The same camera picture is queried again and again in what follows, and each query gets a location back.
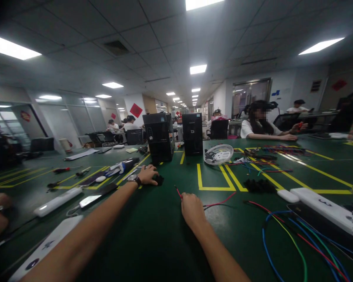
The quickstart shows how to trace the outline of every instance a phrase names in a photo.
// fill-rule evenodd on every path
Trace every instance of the air vent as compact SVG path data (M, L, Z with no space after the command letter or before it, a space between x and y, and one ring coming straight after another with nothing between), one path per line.
M319 89L320 89L320 85L322 84L322 81L321 80L315 80L313 81L313 85L311 86L311 91L310 93L313 93L313 92L318 92Z
M117 57L129 54L128 49L124 47L124 45L119 40L105 43L104 45L108 51Z

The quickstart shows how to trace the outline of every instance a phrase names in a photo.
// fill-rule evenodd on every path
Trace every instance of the red diamond decoration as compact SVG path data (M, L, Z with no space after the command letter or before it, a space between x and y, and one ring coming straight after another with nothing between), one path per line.
M131 110L129 111L131 114L133 114L136 118L138 118L141 113L142 113L142 108L140 108L138 105L135 103L133 104Z

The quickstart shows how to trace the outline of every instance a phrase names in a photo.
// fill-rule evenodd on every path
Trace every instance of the black hair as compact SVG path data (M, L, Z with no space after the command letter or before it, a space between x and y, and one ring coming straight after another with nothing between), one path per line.
M248 120L250 121L253 133L273 135L273 133L275 132L273 130L273 127L267 121L266 118L259 120L259 122L262 126L259 126L259 124L256 122L256 116L255 116L256 110L260 109L262 112L265 112L269 108L270 108L269 102L264 101L264 100L258 100L258 101L255 101L251 104L249 112L248 112Z
M127 121L130 122L130 121L135 121L135 117L134 116L127 116Z

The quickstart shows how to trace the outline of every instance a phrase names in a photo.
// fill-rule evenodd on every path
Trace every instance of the green table surface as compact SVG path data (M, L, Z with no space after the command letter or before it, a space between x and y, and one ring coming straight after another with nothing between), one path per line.
M204 141L204 148L209 149L219 143L243 150L266 145L303 147L314 154L297 157L300 159L298 162L277 155L278 167L292 168L293 172L267 176L278 188L289 190L301 187L302 183L324 193L323 196L337 204L350 204L353 200L350 194L353 185L353 146L345 142L319 140L302 135L294 143L249 139L211 140ZM241 156L235 153L232 160ZM16 168L0 172L0 192L10 195L14 204L13 209L5 212L10 219L7 232L33 218L32 212L35 208L64 193L80 180L73 177L76 170L55 175L52 169L91 166L89 175L129 157L140 157L144 160L144 165L151 162L150 156L138 152L129 154L124 148L70 162L63 161L63 156L60 155L46 156L24 161ZM241 186L244 181L248 178L265 179L264 174L257 176L258 172L252 170L247 175L248 170L241 166L209 166L204 164L202 156L185 156L183 149L174 153L171 162L162 163L157 169L165 178L163 185L144 186L134 193L78 281L214 281L199 242L184 222L180 198L174 185L177 185L181 193L196 194L204 204L220 202L235 190L237 193L225 205L208 208L205 211L206 217L252 281L278 281L262 243L262 224L267 214L243 203L243 200L251 200L271 211L286 210L287 203L276 194L244 192L245 189ZM46 193L46 185L59 180L65 180L60 189ZM15 238L2 245L0 280L7 280L37 244L66 218L66 212L96 188L97 185L84 190L47 216L21 227ZM87 216L100 203L87 210L80 210L79 213ZM330 269L320 255L299 238L296 242L307 260L308 281L334 281ZM267 244L274 264L284 280L302 281L303 268L299 254L288 235L275 221L268 225ZM353 281L353 262L336 248L330 246L330 249L341 260Z

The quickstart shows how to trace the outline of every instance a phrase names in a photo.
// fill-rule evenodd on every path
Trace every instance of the computer tower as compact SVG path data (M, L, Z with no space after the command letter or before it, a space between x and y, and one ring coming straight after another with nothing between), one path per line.
M171 114L159 113L142 116L153 163L173 159L175 141Z
M186 156L203 154L203 126L201 113L184 114L183 139Z

